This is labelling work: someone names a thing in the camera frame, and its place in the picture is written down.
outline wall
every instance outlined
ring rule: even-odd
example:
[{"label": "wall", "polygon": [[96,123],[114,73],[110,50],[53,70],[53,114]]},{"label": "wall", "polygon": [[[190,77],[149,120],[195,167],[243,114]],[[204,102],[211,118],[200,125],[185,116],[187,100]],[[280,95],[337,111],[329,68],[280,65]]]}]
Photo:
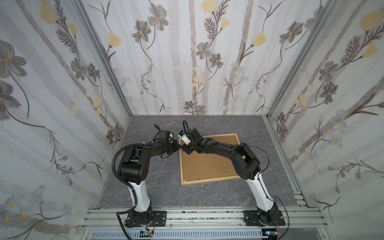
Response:
[{"label": "wall", "polygon": [[80,239],[128,118],[70,2],[1,1],[0,22],[0,235]]},{"label": "wall", "polygon": [[321,0],[83,0],[134,114],[265,114]]},{"label": "wall", "polygon": [[270,118],[338,240],[383,234],[383,7],[341,1]]}]

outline flower center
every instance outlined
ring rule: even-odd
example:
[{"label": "flower center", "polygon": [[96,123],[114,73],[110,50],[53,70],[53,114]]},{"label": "flower center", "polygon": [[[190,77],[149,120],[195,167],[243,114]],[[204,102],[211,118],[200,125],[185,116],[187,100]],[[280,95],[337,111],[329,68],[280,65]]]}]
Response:
[{"label": "flower center", "polygon": [[11,60],[9,60],[9,58],[3,58],[3,62],[11,63]]},{"label": "flower center", "polygon": [[23,214],[22,219],[25,220],[28,217],[28,214]]}]

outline brown backing board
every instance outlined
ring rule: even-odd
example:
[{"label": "brown backing board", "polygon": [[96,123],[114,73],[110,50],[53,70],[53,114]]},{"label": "brown backing board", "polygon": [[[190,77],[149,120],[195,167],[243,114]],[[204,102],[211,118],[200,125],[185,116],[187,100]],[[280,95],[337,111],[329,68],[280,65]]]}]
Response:
[{"label": "brown backing board", "polygon": [[[211,137],[227,144],[240,144],[236,133],[203,137]],[[184,142],[179,139],[179,144],[182,145]],[[183,154],[182,149],[179,150],[179,155],[181,185],[240,178],[228,158],[216,154],[198,154],[195,151],[188,155]]]}]

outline black and white robotic arm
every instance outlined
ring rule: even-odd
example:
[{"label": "black and white robotic arm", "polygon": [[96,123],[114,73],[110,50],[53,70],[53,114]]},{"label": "black and white robotic arm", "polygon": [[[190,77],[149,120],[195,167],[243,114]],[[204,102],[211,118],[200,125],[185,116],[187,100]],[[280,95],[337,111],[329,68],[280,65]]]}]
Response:
[{"label": "black and white robotic arm", "polygon": [[[212,138],[204,139],[195,128],[189,129],[184,120],[184,129],[179,132],[179,138],[183,140],[184,145],[180,146],[172,132],[161,130],[156,124],[155,127],[157,134],[151,142],[125,146],[117,152],[112,162],[113,173],[131,188],[131,197],[135,202],[132,209],[124,212],[130,216],[124,223],[126,227],[147,226],[153,220],[151,201],[145,184],[150,158],[154,156],[163,158],[165,154],[168,157],[180,148],[186,154],[196,151],[200,154],[217,154],[231,160],[236,173],[248,183],[257,203],[256,216],[245,217],[245,222],[255,226],[276,226],[276,221],[279,220],[279,225],[285,224],[284,221],[281,222],[281,211],[263,182],[260,161],[246,143],[232,145],[217,142]],[[124,154],[116,171],[115,161],[122,151]]]}]

